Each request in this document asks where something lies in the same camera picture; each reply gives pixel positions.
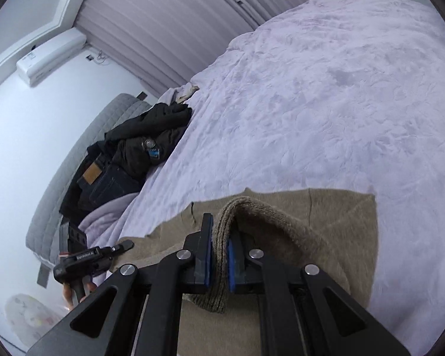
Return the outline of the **black jacket on bed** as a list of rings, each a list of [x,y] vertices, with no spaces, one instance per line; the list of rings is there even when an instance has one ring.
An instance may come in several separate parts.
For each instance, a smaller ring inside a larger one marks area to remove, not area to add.
[[[165,162],[182,139],[192,117],[187,104],[159,103],[126,120],[90,147],[134,180],[143,183],[149,170]]]

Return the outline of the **grey vertical curtains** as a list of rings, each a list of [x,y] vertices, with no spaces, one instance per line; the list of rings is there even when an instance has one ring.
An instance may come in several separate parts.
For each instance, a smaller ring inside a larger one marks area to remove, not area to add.
[[[230,41],[308,0],[84,0],[75,26],[155,96],[185,84]]]

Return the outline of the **floral patterned pillow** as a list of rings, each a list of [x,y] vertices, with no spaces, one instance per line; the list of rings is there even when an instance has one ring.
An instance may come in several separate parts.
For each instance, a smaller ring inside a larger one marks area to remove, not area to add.
[[[22,293],[11,296],[4,311],[12,332],[28,347],[33,346],[62,319],[36,298]]]

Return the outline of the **tan knit sweater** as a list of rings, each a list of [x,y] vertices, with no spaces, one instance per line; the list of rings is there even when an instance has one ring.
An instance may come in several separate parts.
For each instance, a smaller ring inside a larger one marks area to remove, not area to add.
[[[229,234],[240,230],[277,260],[301,268],[317,264],[362,307],[369,304],[378,255],[375,196],[349,190],[306,189],[238,195],[191,203],[112,264],[143,268],[182,248],[198,231],[202,217],[214,217],[212,234],[216,279],[207,297],[186,295],[178,339],[180,355],[259,355],[257,299],[228,292],[223,250]]]

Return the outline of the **small beige cloth item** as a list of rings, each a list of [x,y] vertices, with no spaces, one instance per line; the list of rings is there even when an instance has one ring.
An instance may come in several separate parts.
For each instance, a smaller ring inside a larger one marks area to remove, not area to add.
[[[183,104],[188,99],[190,99],[194,93],[196,93],[199,90],[199,87],[197,85],[191,85],[188,87],[183,87],[180,90],[176,90],[174,92],[174,97],[172,99],[173,103],[177,104]]]

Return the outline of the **grey quilted headboard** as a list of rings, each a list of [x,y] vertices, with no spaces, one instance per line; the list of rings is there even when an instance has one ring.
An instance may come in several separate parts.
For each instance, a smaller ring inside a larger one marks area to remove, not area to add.
[[[148,102],[132,95],[117,95],[87,126],[59,166],[37,205],[26,234],[26,247],[47,268],[58,262],[59,228],[62,224],[59,208],[71,179],[87,155],[87,147],[102,140],[106,132],[151,107]]]

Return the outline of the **dark blue jeans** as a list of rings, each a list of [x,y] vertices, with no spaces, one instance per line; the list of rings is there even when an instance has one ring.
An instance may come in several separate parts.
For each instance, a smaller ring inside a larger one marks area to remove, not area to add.
[[[105,155],[87,156],[71,179],[59,211],[70,220],[83,220],[105,203],[140,189],[139,182]]]

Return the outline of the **lavender plush bed blanket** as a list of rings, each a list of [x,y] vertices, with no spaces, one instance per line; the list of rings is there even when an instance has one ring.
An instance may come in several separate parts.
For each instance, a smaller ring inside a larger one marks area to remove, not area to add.
[[[190,203],[334,188],[375,195],[370,312],[412,355],[445,330],[445,22],[411,0],[309,0],[233,39],[191,79],[190,125],[91,246]]]

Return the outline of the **white air conditioner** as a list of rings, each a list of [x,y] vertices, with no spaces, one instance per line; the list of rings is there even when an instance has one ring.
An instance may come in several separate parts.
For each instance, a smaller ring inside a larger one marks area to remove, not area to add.
[[[47,76],[57,66],[79,52],[87,42],[87,36],[77,28],[70,28],[17,61],[17,74],[30,87]]]

